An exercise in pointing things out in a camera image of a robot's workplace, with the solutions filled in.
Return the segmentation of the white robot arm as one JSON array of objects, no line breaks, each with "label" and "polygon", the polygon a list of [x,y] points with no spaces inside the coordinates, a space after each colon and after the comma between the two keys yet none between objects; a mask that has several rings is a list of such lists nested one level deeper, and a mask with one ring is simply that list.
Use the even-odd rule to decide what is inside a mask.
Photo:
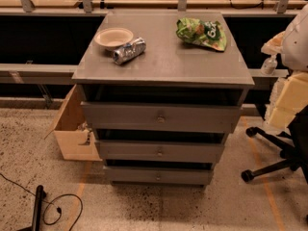
[{"label": "white robot arm", "polygon": [[308,71],[308,4],[286,28],[281,58],[291,70]]}]

